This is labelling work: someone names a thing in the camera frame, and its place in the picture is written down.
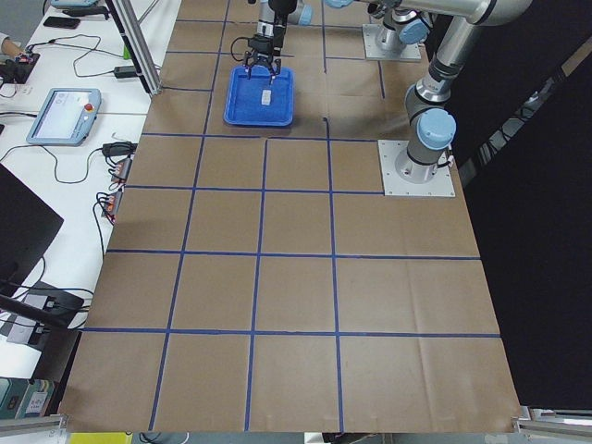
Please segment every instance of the metal bracket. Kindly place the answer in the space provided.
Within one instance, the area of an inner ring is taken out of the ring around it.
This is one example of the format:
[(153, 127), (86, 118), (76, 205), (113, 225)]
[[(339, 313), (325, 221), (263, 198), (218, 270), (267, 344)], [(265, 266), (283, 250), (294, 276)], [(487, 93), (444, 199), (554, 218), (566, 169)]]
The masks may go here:
[(400, 52), (385, 51), (376, 45), (376, 36), (382, 29), (382, 25), (363, 25), (364, 50), (368, 60), (395, 60), (400, 62), (420, 62), (422, 54), (417, 44), (408, 44)]
[[(385, 196), (403, 197), (456, 197), (450, 170), (444, 166), (427, 183), (415, 184), (403, 179), (395, 169), (395, 159), (407, 149), (407, 141), (378, 141), (380, 169)], [(446, 162), (446, 155), (440, 157), (440, 163)]]

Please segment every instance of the metal mounting plate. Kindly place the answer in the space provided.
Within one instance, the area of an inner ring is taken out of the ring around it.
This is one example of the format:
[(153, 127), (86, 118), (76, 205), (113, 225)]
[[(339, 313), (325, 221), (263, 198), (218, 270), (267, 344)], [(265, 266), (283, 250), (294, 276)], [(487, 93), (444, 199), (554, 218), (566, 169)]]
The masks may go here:
[[(421, 185), (408, 182), (395, 170), (395, 159), (401, 151), (407, 149), (407, 141), (378, 141), (380, 169), (385, 196), (404, 197), (455, 197), (454, 185), (449, 168), (438, 170), (436, 176)], [(446, 162), (446, 155), (440, 157), (440, 163)]]
[(400, 62), (420, 62), (422, 55), (419, 52), (419, 46), (408, 44), (400, 53), (385, 51), (376, 45), (376, 35), (382, 29), (382, 25), (363, 25), (362, 34), (364, 36), (364, 50), (368, 60), (395, 60)]

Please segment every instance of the blue tray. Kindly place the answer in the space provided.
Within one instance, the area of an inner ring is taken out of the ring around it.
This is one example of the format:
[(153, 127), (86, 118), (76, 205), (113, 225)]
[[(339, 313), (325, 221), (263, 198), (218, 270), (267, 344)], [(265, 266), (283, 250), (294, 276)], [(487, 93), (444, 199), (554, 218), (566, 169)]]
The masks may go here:
[[(271, 90), (270, 105), (261, 105), (264, 90)], [(243, 66), (232, 69), (224, 120), (248, 127), (287, 127), (294, 115), (294, 73), (282, 68), (269, 85), (269, 71), (256, 66), (251, 79)]]

